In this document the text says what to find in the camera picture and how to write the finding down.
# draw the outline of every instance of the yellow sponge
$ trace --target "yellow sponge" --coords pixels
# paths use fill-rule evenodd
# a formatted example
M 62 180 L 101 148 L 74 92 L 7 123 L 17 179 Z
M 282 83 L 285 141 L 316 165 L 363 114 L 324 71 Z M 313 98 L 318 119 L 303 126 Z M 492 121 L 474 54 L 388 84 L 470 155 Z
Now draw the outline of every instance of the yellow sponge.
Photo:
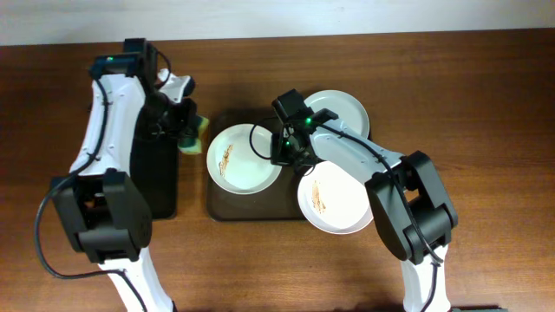
M 202 142 L 200 141 L 200 135 L 206 130 L 210 121 L 202 116 L 197 116 L 197 132 L 199 136 L 197 138 L 183 138 L 177 144 L 177 147 L 184 154 L 194 155 L 202 153 Z

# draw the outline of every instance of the white wall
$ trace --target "white wall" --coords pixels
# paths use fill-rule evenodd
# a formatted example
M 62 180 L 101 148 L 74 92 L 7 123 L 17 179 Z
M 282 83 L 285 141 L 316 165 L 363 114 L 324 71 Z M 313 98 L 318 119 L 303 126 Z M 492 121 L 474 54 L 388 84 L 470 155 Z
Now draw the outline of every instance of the white wall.
M 555 0 L 0 0 L 0 45 L 539 27 Z

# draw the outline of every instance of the food residue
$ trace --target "food residue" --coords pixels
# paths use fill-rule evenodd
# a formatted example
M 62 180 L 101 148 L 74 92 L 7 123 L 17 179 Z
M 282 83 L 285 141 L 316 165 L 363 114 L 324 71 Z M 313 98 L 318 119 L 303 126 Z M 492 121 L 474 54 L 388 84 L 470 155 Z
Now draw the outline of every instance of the food residue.
M 229 164 L 229 155 L 232 153 L 233 144 L 229 145 L 224 153 L 224 157 L 222 157 L 222 161 L 219 162 L 219 175 L 225 178 L 225 169 Z
M 318 189 L 318 183 L 316 181 L 312 184 L 312 204 L 318 213 L 322 214 L 326 211 L 326 205 L 323 204 L 320 198 L 320 190 Z

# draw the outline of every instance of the white plate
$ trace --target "white plate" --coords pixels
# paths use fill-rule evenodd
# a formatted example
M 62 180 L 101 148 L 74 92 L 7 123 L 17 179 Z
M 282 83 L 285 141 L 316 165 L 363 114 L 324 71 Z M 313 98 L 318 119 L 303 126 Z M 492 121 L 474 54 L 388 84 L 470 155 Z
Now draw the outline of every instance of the white plate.
M 304 100 L 307 107 L 312 107 L 314 113 L 322 108 L 339 115 L 347 126 L 359 133 L 363 138 L 370 134 L 370 121 L 361 102 L 352 95 L 336 90 L 316 92 Z
M 329 161 L 301 179 L 297 199 L 306 219 L 332 234 L 354 233 L 374 218 L 364 185 Z
M 235 194 L 253 194 L 270 186 L 281 172 L 269 160 L 259 158 L 249 144 L 249 133 L 253 125 L 242 124 L 228 127 L 214 138 L 208 154 L 208 173 L 221 188 Z M 252 144 L 262 154 L 270 156 L 271 132 L 256 127 Z

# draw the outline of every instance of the white bowl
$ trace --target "white bowl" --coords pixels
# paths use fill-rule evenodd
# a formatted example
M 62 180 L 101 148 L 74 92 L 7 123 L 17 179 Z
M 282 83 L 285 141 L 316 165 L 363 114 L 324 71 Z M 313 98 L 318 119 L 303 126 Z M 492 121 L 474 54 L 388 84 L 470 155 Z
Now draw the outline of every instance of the white bowl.
M 259 158 L 249 144 L 251 124 L 228 127 L 208 147 L 206 166 L 219 187 L 240 195 L 253 194 L 270 186 L 279 176 L 281 166 Z M 270 156 L 271 132 L 256 127 L 252 144 L 257 152 Z
M 301 179 L 297 199 L 306 219 L 332 234 L 362 230 L 374 218 L 364 185 L 329 161 Z

